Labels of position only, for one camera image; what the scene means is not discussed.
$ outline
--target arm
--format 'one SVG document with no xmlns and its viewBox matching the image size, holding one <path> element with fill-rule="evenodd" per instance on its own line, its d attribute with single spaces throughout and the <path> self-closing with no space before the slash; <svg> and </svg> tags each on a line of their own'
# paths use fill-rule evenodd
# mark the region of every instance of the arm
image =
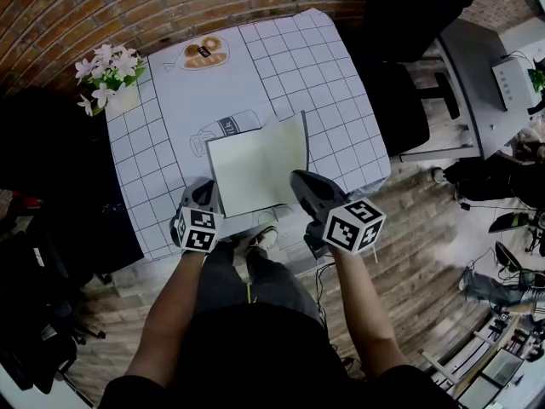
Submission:
<svg viewBox="0 0 545 409">
<path fill-rule="evenodd" d="M 330 247 L 335 258 L 348 331 L 368 377 L 405 365 L 392 323 L 376 294 L 361 256 Z"/>
<path fill-rule="evenodd" d="M 181 342 L 193 317 L 206 255 L 186 253 L 146 318 L 135 357 L 125 376 L 141 376 L 166 387 L 175 375 Z"/>
</svg>

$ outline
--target grid pattern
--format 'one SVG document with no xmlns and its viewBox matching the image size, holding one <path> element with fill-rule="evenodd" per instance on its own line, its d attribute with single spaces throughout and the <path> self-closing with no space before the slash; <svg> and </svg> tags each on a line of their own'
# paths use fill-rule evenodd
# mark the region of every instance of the grid pattern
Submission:
<svg viewBox="0 0 545 409">
<path fill-rule="evenodd" d="M 145 257 L 157 259 L 180 249 L 170 238 L 185 182 L 176 162 L 149 64 L 138 79 L 138 106 L 112 117 L 106 114 L 112 153 L 125 207 Z"/>
<path fill-rule="evenodd" d="M 307 113 L 310 171 L 345 191 L 390 175 L 364 86 L 326 14 L 312 11 L 238 29 L 278 119 Z M 186 186 L 144 60 L 138 106 L 117 117 L 106 109 L 106 119 L 136 238 L 145 257 L 157 259 L 180 251 L 170 238 L 169 221 Z"/>
<path fill-rule="evenodd" d="M 331 18 L 315 10 L 240 26 L 279 120 L 307 114 L 310 171 L 352 191 L 391 173 L 373 109 Z"/>
</svg>

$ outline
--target flower pot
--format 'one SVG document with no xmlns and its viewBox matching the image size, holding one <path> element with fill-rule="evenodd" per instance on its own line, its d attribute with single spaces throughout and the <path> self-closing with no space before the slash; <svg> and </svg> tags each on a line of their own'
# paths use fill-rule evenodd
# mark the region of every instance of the flower pot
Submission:
<svg viewBox="0 0 545 409">
<path fill-rule="evenodd" d="M 120 89 L 115 96 L 108 101 L 106 113 L 108 117 L 118 117 L 140 105 L 140 94 L 136 82 Z"/>
</svg>

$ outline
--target brick wall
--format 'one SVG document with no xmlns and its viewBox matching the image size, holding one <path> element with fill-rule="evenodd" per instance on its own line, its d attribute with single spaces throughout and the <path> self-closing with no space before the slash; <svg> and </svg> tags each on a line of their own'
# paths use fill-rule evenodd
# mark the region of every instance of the brick wall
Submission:
<svg viewBox="0 0 545 409">
<path fill-rule="evenodd" d="M 143 55 L 251 20 L 315 7 L 357 19 L 364 0 L 0 0 L 0 94 L 28 85 L 74 88 L 73 64 L 101 43 Z M 475 0 L 463 17 L 503 30 L 538 11 L 534 0 Z"/>
</svg>

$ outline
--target printed bread drawing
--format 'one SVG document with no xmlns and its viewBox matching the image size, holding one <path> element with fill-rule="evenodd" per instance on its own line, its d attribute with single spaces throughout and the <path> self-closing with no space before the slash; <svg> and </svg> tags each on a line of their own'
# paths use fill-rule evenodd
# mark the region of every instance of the printed bread drawing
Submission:
<svg viewBox="0 0 545 409">
<path fill-rule="evenodd" d="M 221 65 L 229 60 L 229 45 L 217 35 L 206 35 L 191 41 L 174 63 L 164 63 L 167 72 L 176 66 L 183 70 L 201 70 Z"/>
<path fill-rule="evenodd" d="M 207 66 L 213 66 L 222 63 L 227 59 L 226 53 L 217 53 L 215 55 L 210 55 L 205 58 L 203 56 L 198 56 L 196 58 L 191 58 L 185 64 L 185 68 L 206 68 Z"/>
</svg>

